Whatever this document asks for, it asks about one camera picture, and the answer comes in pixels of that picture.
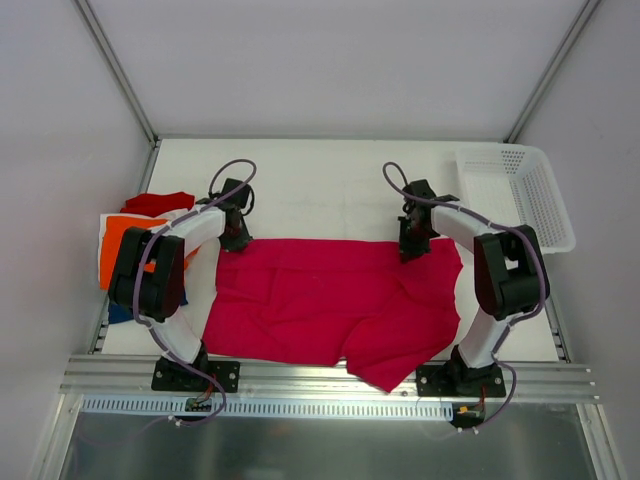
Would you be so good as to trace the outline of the pink t-shirt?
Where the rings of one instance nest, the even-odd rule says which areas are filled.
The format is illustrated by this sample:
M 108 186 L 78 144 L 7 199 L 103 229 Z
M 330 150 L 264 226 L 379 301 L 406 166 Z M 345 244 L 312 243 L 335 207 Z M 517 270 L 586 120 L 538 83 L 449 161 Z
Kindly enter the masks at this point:
M 221 253 L 203 334 L 214 354 L 334 366 L 391 392 L 454 340 L 462 262 L 436 240 L 404 263 L 393 242 L 267 239 Z

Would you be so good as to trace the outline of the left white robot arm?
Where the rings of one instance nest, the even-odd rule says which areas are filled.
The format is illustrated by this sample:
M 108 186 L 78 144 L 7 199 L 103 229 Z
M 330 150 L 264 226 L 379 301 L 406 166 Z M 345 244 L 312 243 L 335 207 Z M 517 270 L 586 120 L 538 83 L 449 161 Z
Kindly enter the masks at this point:
M 127 227 L 120 240 L 108 296 L 146 327 L 162 355 L 177 363 L 174 378 L 188 390 L 208 381 L 206 354 L 182 312 L 186 296 L 185 261 L 216 240 L 223 251 L 242 252 L 252 241 L 245 216 L 253 209 L 252 187 L 228 178 L 208 196 L 158 226 Z

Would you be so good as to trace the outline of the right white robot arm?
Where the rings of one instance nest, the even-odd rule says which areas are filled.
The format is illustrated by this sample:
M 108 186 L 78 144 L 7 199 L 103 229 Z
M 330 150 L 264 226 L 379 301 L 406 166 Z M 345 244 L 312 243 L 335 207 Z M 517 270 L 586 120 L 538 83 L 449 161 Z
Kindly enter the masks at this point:
M 528 225 L 507 227 L 492 222 L 453 195 L 438 196 L 426 180 L 406 184 L 401 195 L 402 262 L 429 253 L 431 241 L 439 237 L 453 240 L 473 256 L 478 310 L 452 354 L 461 362 L 447 372 L 449 387 L 459 395 L 470 395 L 481 387 L 481 368 L 495 363 L 512 325 L 537 315 L 548 297 L 549 282 L 536 233 Z

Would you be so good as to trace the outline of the red folded t-shirt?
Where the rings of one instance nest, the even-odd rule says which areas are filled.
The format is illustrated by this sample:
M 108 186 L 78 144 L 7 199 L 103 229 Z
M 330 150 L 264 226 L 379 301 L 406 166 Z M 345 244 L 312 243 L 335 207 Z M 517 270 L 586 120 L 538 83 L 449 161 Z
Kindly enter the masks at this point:
M 171 194 L 143 193 L 125 201 L 121 213 L 157 217 L 167 212 L 191 209 L 195 196 L 185 192 Z

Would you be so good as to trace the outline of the white plastic mesh basket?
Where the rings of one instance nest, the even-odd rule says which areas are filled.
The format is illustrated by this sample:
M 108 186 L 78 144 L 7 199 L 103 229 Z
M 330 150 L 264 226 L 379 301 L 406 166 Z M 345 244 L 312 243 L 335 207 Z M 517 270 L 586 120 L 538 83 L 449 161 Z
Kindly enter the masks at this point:
M 575 234 L 547 156 L 516 144 L 460 147 L 455 152 L 465 204 L 503 225 L 534 228 L 545 255 L 568 253 Z

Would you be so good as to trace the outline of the right aluminium frame post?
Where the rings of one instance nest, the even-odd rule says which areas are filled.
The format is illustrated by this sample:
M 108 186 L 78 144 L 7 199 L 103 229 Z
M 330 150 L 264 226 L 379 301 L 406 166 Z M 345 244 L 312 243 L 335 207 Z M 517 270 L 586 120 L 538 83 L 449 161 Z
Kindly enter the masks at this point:
M 565 62 L 579 43 L 602 3 L 602 0 L 587 0 L 582 2 L 574 19 L 571 21 L 558 46 L 554 50 L 554 53 L 551 55 L 540 77 L 536 81 L 534 88 L 527 97 L 512 127 L 502 140 L 504 144 L 517 144 L 521 139 L 527 126 L 533 120 L 534 115 L 550 92 Z

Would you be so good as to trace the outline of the aluminium frame post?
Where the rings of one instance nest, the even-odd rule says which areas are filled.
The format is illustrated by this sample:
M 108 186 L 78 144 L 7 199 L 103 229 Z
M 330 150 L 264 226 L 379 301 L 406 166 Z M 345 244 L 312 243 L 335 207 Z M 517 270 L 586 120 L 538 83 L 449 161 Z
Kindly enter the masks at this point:
M 517 144 L 521 139 L 527 126 L 533 120 L 534 115 L 550 92 L 565 62 L 579 43 L 602 3 L 602 0 L 587 0 L 582 2 L 574 19 L 571 21 L 558 46 L 554 50 L 554 53 L 551 55 L 540 77 L 536 81 L 534 88 L 527 97 L 512 127 L 502 140 L 504 144 Z
M 112 76 L 119 89 L 126 105 L 131 111 L 136 123 L 140 127 L 147 142 L 155 146 L 158 141 L 158 134 L 149 120 L 142 103 L 136 94 L 128 75 L 109 39 L 109 36 L 102 25 L 95 9 L 90 1 L 73 0 L 73 6 L 86 27 L 92 41 L 94 42 L 99 55 L 101 56 L 107 70 Z

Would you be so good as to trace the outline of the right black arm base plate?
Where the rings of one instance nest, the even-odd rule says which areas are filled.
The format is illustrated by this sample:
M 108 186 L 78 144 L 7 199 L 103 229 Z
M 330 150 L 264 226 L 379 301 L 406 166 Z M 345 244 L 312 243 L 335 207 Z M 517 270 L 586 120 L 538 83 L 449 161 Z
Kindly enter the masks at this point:
M 496 363 L 469 368 L 459 358 L 442 364 L 424 364 L 416 368 L 419 397 L 505 398 L 506 388 L 501 368 Z

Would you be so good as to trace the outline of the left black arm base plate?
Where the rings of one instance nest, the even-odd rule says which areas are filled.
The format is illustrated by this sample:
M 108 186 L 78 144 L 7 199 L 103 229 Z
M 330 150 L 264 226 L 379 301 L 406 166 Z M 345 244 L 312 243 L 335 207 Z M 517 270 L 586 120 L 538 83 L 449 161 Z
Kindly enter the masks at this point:
M 161 357 L 156 361 L 151 380 L 151 390 L 158 392 L 204 392 L 208 387 L 213 391 L 218 388 L 203 377 L 208 375 L 217 381 L 225 393 L 236 393 L 240 380 L 241 363 L 230 360 L 208 360 L 201 357 L 193 369 L 198 369 L 200 374 L 194 373 L 184 366 Z

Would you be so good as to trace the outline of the aluminium mounting rail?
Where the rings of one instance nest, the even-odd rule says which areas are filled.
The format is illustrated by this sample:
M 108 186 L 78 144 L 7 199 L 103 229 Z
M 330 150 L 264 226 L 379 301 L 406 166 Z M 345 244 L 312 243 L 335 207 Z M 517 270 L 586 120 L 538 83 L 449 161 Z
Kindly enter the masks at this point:
M 68 361 L 59 390 L 62 393 L 138 394 L 151 390 L 156 358 L 140 355 L 74 355 Z M 596 404 L 601 392 L 590 368 L 576 363 L 515 362 L 503 384 L 516 385 L 513 400 L 520 403 Z M 390 394 L 335 367 L 294 366 L 257 360 L 240 362 L 237 394 L 247 398 L 414 400 L 427 384 L 424 375 L 410 374 Z

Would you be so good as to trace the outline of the left aluminium frame post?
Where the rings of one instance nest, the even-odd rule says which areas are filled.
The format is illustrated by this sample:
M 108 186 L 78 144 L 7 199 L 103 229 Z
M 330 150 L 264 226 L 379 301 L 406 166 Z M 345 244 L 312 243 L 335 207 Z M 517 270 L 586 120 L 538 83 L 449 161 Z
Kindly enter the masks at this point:
M 136 123 L 140 127 L 147 142 L 155 146 L 158 141 L 158 134 L 149 120 L 142 103 L 136 94 L 128 75 L 109 39 L 109 36 L 102 25 L 95 9 L 90 1 L 73 0 L 73 6 L 86 27 L 92 41 L 94 42 L 99 55 L 101 56 L 107 70 L 112 76 L 119 89 L 126 105 L 131 111 Z

